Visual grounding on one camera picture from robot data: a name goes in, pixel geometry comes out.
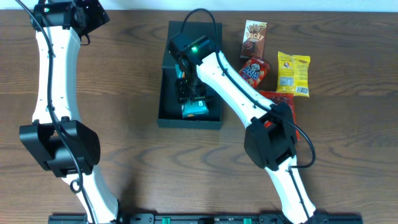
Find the brown Pocky chocolate box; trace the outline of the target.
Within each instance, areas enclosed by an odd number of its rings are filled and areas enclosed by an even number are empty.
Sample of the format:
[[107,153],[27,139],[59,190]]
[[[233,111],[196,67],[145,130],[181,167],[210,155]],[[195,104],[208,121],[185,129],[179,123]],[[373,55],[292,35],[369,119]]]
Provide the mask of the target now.
[[241,58],[263,58],[268,25],[266,22],[247,20],[244,26]]

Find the red Hacks candy bag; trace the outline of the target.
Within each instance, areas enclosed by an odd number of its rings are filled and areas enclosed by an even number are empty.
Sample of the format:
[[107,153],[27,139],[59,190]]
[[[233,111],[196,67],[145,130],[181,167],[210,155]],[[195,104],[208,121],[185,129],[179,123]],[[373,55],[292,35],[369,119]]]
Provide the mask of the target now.
[[292,111],[293,122],[294,124],[296,124],[294,95],[292,93],[280,93],[276,91],[264,91],[264,90],[260,90],[259,93],[265,98],[271,100],[275,105],[279,105],[281,103],[287,104]]

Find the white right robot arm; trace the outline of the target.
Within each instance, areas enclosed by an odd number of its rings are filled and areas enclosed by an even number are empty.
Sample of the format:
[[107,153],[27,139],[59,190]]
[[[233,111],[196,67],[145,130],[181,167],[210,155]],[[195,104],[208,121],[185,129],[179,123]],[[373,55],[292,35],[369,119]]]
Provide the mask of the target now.
[[239,117],[245,127],[244,149],[271,178],[291,223],[315,223],[316,207],[310,201],[297,164],[297,134],[293,112],[286,103],[275,104],[243,80],[224,53],[206,36],[192,41],[186,35],[172,37],[167,48],[185,72],[190,85],[211,87]]

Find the teal coconut cookies box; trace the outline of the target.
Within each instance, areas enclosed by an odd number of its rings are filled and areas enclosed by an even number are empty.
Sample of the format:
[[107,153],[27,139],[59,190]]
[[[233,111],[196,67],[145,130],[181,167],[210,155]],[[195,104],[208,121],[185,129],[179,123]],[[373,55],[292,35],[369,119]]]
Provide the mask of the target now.
[[[185,83],[185,73],[181,71],[178,65],[175,65],[175,71],[177,75],[176,86],[177,86],[177,95],[178,97],[183,96],[184,93],[187,92],[187,87],[183,87]],[[209,109],[207,104],[203,100],[182,100],[180,102],[181,110],[182,110],[182,118],[198,118],[200,116],[209,115]]]

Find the red Hello Panda box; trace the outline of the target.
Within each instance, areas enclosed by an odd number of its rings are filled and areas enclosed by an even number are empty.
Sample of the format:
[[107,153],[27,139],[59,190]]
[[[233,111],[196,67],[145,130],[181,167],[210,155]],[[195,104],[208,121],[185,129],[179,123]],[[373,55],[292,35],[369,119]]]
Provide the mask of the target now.
[[270,70],[271,66],[267,61],[251,57],[238,73],[249,85],[256,88]]

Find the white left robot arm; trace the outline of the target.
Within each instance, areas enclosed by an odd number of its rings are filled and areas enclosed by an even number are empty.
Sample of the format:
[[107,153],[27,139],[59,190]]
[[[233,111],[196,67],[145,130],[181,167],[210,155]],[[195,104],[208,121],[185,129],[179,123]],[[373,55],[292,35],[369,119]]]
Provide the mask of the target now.
[[24,147],[45,171],[61,178],[85,215],[51,217],[57,223],[117,223],[119,202],[99,168],[98,135],[81,122],[76,65],[82,38],[109,22],[98,0],[38,1],[28,13],[39,47],[39,91],[32,122],[19,128]]

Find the yellow snack packet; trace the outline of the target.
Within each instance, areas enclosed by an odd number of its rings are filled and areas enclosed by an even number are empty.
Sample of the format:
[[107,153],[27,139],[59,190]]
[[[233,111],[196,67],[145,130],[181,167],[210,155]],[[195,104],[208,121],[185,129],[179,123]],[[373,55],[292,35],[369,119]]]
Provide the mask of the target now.
[[310,56],[290,55],[278,52],[278,78],[276,91],[294,96],[310,97],[308,69]]

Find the black storage box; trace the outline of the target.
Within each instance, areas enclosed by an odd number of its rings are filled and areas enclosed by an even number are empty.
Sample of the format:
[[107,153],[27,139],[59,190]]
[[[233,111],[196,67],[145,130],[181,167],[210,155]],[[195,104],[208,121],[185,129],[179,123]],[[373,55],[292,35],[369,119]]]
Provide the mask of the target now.
[[[222,24],[216,23],[217,34],[214,34],[214,27],[211,22],[187,22],[183,33],[192,41],[205,35],[219,47],[222,46]],[[159,98],[159,112],[157,124],[161,128],[188,128],[188,129],[221,129],[222,125],[222,98],[212,89],[211,96],[206,103],[209,113],[192,118],[182,116],[182,106],[177,100],[175,66],[177,62],[173,59],[168,50],[164,51],[162,62],[162,83]]]

